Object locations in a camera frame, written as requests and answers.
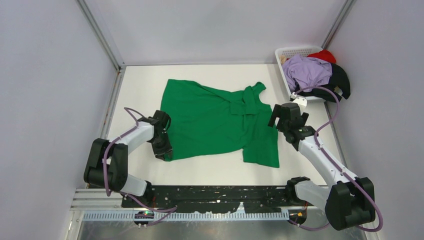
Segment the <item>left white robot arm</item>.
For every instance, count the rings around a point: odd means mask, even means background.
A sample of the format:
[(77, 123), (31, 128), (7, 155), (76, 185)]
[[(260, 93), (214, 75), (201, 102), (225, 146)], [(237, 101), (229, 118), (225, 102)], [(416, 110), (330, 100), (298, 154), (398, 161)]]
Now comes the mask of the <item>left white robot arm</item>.
[(135, 124), (112, 140), (97, 138), (93, 141), (83, 174), (84, 181), (108, 192), (119, 192), (134, 196), (141, 207), (153, 202), (152, 184), (129, 174), (129, 155), (144, 143), (151, 144), (157, 159), (172, 157), (173, 148), (168, 129), (171, 117), (164, 111), (156, 110), (153, 116), (135, 119)]

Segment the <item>green t shirt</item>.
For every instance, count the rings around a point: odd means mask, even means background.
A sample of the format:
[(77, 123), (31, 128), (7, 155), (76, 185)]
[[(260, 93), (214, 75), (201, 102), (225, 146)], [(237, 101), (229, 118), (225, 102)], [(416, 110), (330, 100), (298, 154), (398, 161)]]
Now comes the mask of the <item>green t shirt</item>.
[(269, 122), (271, 106), (260, 100), (265, 89), (261, 82), (231, 92), (169, 79), (160, 106), (171, 119), (172, 155), (165, 160), (240, 150), (245, 163), (278, 168), (278, 131)]

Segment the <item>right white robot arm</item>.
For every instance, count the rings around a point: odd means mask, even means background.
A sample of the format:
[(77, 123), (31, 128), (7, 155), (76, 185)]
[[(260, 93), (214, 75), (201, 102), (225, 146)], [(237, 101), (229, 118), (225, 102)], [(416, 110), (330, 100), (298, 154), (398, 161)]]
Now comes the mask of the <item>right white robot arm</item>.
[(297, 103), (289, 102), (276, 104), (268, 122), (309, 160), (327, 184), (319, 186), (305, 176), (291, 178), (285, 186), (287, 202), (317, 207), (338, 231), (375, 221), (380, 212), (375, 203), (374, 184), (367, 177), (358, 177), (330, 153), (317, 131), (307, 125), (308, 117)]

